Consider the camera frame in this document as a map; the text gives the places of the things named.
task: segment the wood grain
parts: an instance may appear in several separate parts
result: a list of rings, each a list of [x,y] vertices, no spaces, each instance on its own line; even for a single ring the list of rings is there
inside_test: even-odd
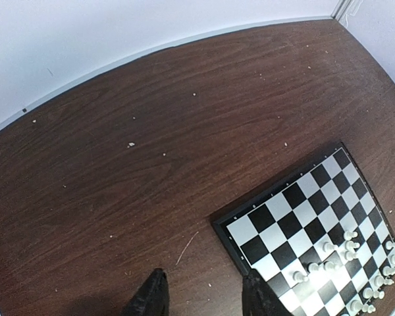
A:
[[[118,315],[162,267],[174,316],[241,315],[211,215],[338,140],[395,230],[395,85],[333,20],[197,41],[71,89],[0,132],[2,314]],[[395,285],[377,314],[394,307]]]

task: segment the black and white chessboard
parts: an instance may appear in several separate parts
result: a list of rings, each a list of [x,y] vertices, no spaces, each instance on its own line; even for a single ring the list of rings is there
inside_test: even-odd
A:
[[[213,224],[242,274],[257,269],[295,316],[356,315],[350,303],[365,303],[363,290],[378,290],[373,279],[394,267],[395,248],[384,246],[394,235],[343,144]],[[361,244],[353,261],[343,256],[347,230]],[[323,251],[325,242],[338,251]],[[310,263],[326,261],[339,270],[308,272]],[[296,271],[309,281],[294,281]]]

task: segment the chessboard border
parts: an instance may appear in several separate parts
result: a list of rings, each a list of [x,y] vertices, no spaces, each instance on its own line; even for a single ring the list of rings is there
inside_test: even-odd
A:
[[[372,189],[370,188],[370,185],[368,185],[361,169],[358,167],[357,163],[354,161],[352,155],[348,151],[347,147],[344,145],[343,142],[337,142],[332,145],[325,146],[322,148],[322,151],[317,151],[316,155],[308,155],[306,156],[305,161],[309,161],[306,164],[301,164],[300,167],[294,168],[288,176],[282,177],[278,181],[275,182],[275,184],[271,185],[269,188],[266,190],[263,190],[256,196],[248,199],[244,203],[242,203],[240,206],[235,207],[232,211],[228,212],[227,214],[219,217],[218,219],[215,219],[212,221],[212,226],[215,232],[217,233],[219,239],[221,240],[223,246],[227,250],[229,256],[237,266],[238,270],[242,275],[247,275],[250,270],[250,265],[247,262],[247,260],[242,259],[238,254],[241,253],[242,251],[240,250],[240,247],[232,240],[230,233],[228,232],[227,226],[234,222],[236,219],[244,216],[245,214],[248,214],[251,210],[255,209],[256,207],[259,207],[262,203],[265,203],[270,197],[274,196],[275,194],[278,194],[279,192],[283,191],[289,184],[294,183],[297,181],[299,178],[302,177],[302,174],[306,174],[309,172],[311,169],[314,168],[314,166],[317,166],[321,164],[326,157],[331,156],[333,153],[338,151],[340,148],[344,150],[348,158],[350,159],[351,163],[354,165],[358,173],[360,174],[360,177],[367,188],[368,192],[371,194],[373,200],[376,203],[377,209],[379,210],[379,213],[381,214],[381,217],[383,218],[383,221],[388,228],[388,231],[390,233],[390,237],[393,242],[395,242],[395,233],[392,230],[392,227],[390,226],[390,223],[388,219],[386,218],[386,215],[374,195]]]

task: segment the white wall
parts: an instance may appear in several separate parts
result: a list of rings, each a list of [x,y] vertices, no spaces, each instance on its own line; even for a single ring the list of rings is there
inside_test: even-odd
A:
[[[337,2],[0,0],[0,129],[23,108],[153,47],[247,24],[330,16]]]
[[[357,0],[340,22],[395,82],[395,0]]]

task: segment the brown wooden surface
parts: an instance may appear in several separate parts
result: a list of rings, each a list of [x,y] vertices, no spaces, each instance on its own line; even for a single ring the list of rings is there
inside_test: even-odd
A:
[[[174,316],[241,315],[211,214],[337,140],[395,230],[395,85],[333,20],[175,47],[60,95],[0,132],[2,314],[118,315],[162,267]]]

